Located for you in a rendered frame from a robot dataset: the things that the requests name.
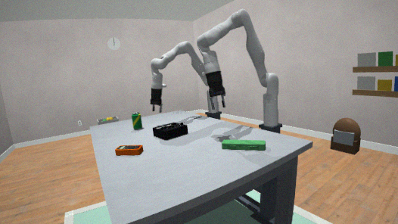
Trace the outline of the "green rectangular block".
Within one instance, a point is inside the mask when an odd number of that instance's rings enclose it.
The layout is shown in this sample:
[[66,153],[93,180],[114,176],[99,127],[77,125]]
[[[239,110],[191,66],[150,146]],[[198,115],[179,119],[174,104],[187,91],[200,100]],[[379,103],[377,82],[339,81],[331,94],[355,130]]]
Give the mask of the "green rectangular block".
[[266,141],[263,140],[223,140],[222,149],[264,151]]

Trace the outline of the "green drink can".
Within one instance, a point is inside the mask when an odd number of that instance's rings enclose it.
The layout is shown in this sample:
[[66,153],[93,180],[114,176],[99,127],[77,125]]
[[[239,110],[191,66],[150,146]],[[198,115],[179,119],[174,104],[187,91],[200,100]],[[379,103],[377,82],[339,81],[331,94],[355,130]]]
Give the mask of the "green drink can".
[[134,130],[140,130],[142,128],[141,114],[139,112],[132,113],[132,124]]

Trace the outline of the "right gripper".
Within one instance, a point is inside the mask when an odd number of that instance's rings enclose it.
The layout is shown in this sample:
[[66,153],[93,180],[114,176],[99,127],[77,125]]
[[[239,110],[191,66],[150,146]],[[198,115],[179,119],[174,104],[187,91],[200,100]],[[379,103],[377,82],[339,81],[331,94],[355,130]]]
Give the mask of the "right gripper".
[[160,113],[162,112],[162,82],[151,83],[151,104],[153,105],[152,111],[154,111],[154,105],[160,106]]

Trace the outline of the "orange pocket multimeter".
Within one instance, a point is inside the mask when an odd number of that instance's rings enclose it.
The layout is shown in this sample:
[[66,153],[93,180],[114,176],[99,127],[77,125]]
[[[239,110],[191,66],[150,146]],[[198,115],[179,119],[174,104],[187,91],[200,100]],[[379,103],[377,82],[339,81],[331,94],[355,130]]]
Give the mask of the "orange pocket multimeter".
[[116,152],[116,155],[140,155],[143,152],[143,146],[142,145],[121,145],[115,149],[115,152]]

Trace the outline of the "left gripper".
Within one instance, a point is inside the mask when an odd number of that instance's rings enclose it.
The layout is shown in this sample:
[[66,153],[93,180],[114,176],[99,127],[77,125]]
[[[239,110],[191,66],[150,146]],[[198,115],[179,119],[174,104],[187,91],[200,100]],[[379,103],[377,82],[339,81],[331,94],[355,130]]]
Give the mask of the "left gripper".
[[218,95],[221,95],[222,106],[225,107],[225,101],[223,97],[225,96],[225,88],[222,85],[222,75],[218,61],[206,63],[204,65],[204,69],[205,72],[202,73],[202,76],[206,76],[207,78],[210,94],[209,99],[211,101],[212,110],[215,110],[212,98]]

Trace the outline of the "black lighting desk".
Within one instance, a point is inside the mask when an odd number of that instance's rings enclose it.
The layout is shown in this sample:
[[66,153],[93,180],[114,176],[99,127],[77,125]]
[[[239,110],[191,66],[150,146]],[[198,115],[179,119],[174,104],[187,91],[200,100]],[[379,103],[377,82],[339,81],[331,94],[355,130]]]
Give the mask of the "black lighting desk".
[[[171,127],[172,126],[172,127]],[[164,128],[163,128],[164,127]],[[188,126],[183,123],[168,123],[166,125],[153,128],[154,136],[168,140],[181,135],[188,134]]]

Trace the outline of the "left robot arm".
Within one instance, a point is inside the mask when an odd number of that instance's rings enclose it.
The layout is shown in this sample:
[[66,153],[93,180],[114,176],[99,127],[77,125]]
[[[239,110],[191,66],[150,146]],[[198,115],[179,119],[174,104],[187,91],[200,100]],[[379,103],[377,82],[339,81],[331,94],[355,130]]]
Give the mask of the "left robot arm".
[[[243,25],[242,25],[243,24]],[[257,34],[253,28],[252,21],[246,10],[241,9],[232,14],[225,22],[220,23],[211,30],[197,38],[197,46],[203,56],[204,64],[218,61],[215,51],[210,46],[228,34],[230,30],[244,26],[247,41],[246,48],[253,65],[257,71],[260,84],[267,88],[263,94],[263,125],[278,125],[278,76],[275,73],[268,73],[265,67],[265,53]]]

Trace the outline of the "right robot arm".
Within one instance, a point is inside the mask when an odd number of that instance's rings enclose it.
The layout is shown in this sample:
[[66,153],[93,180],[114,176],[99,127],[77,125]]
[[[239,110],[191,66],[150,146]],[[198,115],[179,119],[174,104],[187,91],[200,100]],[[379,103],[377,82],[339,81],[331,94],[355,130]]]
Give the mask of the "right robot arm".
[[[198,75],[203,80],[204,84],[207,84],[206,76],[202,76],[202,73],[205,72],[204,63],[198,57],[197,53],[195,52],[194,48],[192,47],[190,42],[180,42],[172,51],[167,52],[164,54],[161,59],[153,59],[151,61],[151,72],[152,72],[152,81],[154,82],[162,82],[163,74],[159,72],[159,70],[164,69],[167,64],[174,60],[176,55],[179,54],[186,54],[188,53],[191,57],[191,65],[197,71]],[[158,70],[159,69],[159,70]],[[212,110],[211,101],[209,99],[210,94],[209,90],[207,91],[207,103],[208,103],[208,113],[217,113],[219,112],[219,102],[217,101],[217,96],[213,97],[213,104],[215,110]]]

